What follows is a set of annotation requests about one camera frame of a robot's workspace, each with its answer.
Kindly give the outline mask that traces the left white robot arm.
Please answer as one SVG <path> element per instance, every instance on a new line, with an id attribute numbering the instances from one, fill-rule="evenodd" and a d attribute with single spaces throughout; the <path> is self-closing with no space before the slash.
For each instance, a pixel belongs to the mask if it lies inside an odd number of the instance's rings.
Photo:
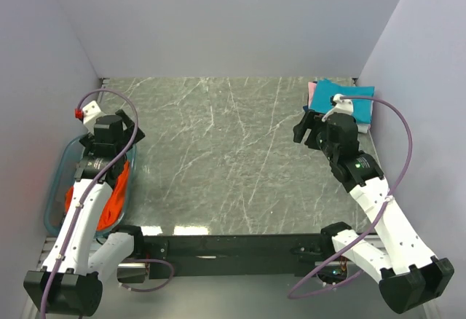
<path id="1" fill-rule="evenodd" d="M 42 316 L 92 316 L 100 304 L 103 284 L 125 259 L 143 258 L 146 245 L 140 227 L 113 227 L 95 253 L 91 246 L 101 214 L 129 170 L 127 152 L 144 133 L 123 110 L 99 115 L 84 146 L 73 195 L 58 238 L 41 269 L 26 273 L 24 289 Z"/>

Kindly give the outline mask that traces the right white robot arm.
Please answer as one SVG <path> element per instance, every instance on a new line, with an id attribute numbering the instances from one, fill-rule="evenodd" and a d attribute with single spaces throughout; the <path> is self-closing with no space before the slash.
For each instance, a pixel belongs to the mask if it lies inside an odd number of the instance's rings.
<path id="1" fill-rule="evenodd" d="M 306 111 L 293 128 L 293 140 L 321 151 L 331 172 L 361 207 L 383 244 L 370 244 L 344 222 L 321 230 L 319 252 L 331 261 L 349 259 L 378 284 L 383 300 L 398 314 L 438 298 L 454 274 L 447 258 L 438 258 L 414 230 L 376 160 L 360 150 L 358 126 L 344 113 Z"/>

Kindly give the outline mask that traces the orange t-shirt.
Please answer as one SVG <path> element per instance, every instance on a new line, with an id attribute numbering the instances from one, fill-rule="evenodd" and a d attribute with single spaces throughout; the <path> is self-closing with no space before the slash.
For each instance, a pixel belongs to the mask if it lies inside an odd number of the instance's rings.
<path id="1" fill-rule="evenodd" d="M 116 185 L 111 196 L 108 198 L 104 209 L 100 215 L 100 219 L 96 228 L 96 232 L 100 235 L 107 229 L 115 227 L 118 220 L 122 217 L 123 209 L 126 205 L 127 188 L 130 181 L 131 165 L 127 159 L 124 169 L 116 180 Z"/>

